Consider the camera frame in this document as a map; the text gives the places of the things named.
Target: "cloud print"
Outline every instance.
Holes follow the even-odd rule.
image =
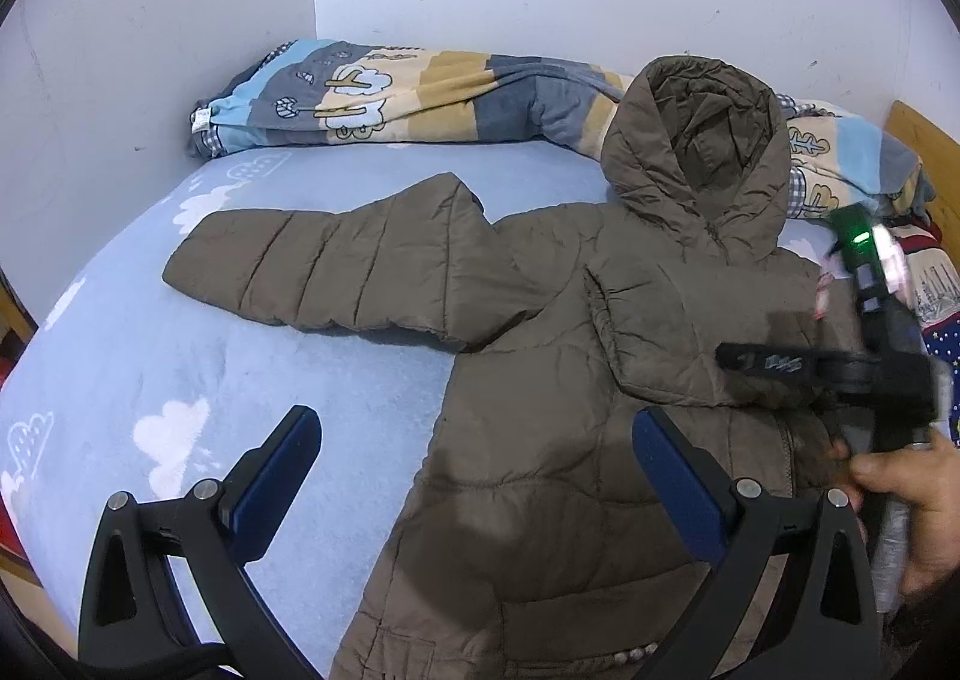
[[[222,184],[208,193],[188,197],[181,203],[181,212],[174,217],[174,224],[181,226],[181,236],[189,234],[206,215],[220,211],[229,200],[229,193],[244,184],[247,184],[245,180],[238,181],[236,184]]]
[[[11,475],[9,472],[0,472],[0,496],[7,507],[7,514],[10,516],[13,527],[16,528],[17,517],[16,510],[13,508],[13,493],[20,490],[23,484],[23,474]]]
[[[390,74],[363,65],[341,65],[326,82],[338,95],[376,95],[394,83]]]
[[[377,127],[383,124],[383,113],[380,111],[386,99],[373,103],[360,103],[349,108],[328,108],[314,111],[314,116],[320,120],[323,130],[338,130],[339,127]]]
[[[253,181],[256,178],[266,178],[266,176],[274,173],[274,170],[280,168],[290,156],[289,151],[282,151],[279,154],[261,154],[261,156],[234,165],[227,171],[227,178],[237,181],[245,179]]]
[[[157,465],[148,480],[160,498],[182,495],[186,462],[193,451],[200,431],[210,416],[205,397],[196,403],[166,402],[160,414],[140,418],[133,426],[133,443]]]

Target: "red fabric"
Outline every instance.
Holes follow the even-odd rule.
[[[904,254],[915,253],[920,250],[929,250],[939,247],[940,239],[937,238],[929,227],[919,226],[918,224],[908,224],[907,226],[894,227],[891,230],[894,237],[901,245]]]
[[[940,229],[940,226],[938,226],[938,224],[936,224],[933,220],[930,220],[929,224],[919,224],[919,226],[929,230],[930,235],[937,240],[937,244],[943,243],[943,240],[944,240],[943,231]]]
[[[20,556],[24,561],[27,560],[27,553],[24,552],[16,531],[13,530],[13,522],[7,514],[7,507],[4,506],[3,501],[0,501],[0,546],[13,555]]]
[[[0,357],[0,387],[3,387],[3,383],[7,381],[7,377],[10,376],[12,370],[13,361]]]
[[[12,370],[13,362],[8,358],[0,357],[0,387],[3,386]],[[6,551],[20,556],[24,561],[27,560],[27,554],[23,551],[23,546],[16,536],[16,531],[13,530],[13,522],[10,515],[7,514],[7,507],[4,506],[3,501],[0,501],[0,546]]]

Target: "bed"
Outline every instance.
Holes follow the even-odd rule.
[[[328,671],[424,457],[453,357],[414,335],[247,322],[179,295],[160,273],[211,211],[350,210],[443,170],[472,188],[491,221],[608,197],[596,162],[543,141],[249,149],[203,166],[80,272],[0,393],[3,498],[71,628],[111,493],[154,501],[222,477],[303,403],[320,414],[323,449],[270,552],[248,571],[302,652]],[[813,258],[829,241],[806,221],[781,234]],[[215,638],[185,565],[175,573],[200,638]]]

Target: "jacket zipper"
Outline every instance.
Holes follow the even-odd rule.
[[[723,258],[726,261],[727,265],[730,264],[730,253],[727,252],[727,245],[720,240],[720,234],[717,232],[716,226],[712,221],[707,220],[707,233],[709,233],[710,238],[713,239],[713,243],[718,245],[720,251],[723,253]]]
[[[790,496],[797,496],[797,487],[793,481],[793,431],[790,430],[790,424],[782,420],[779,414],[774,416],[776,420],[776,429],[781,434],[781,440],[784,442],[784,458],[786,462],[786,481],[790,486]]]

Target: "finger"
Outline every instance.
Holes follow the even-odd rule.
[[[834,461],[845,461],[850,457],[850,448],[843,439],[834,439],[827,450],[827,457]]]
[[[956,466],[953,445],[942,434],[930,434],[931,450],[895,450],[892,453],[854,455],[850,472],[857,485],[875,493],[896,493],[914,504],[936,508],[944,499],[944,476]]]
[[[863,491],[856,487],[853,482],[841,483],[837,487],[847,494],[847,498],[850,500],[850,505],[853,507],[853,512],[859,513],[860,507],[863,506]]]

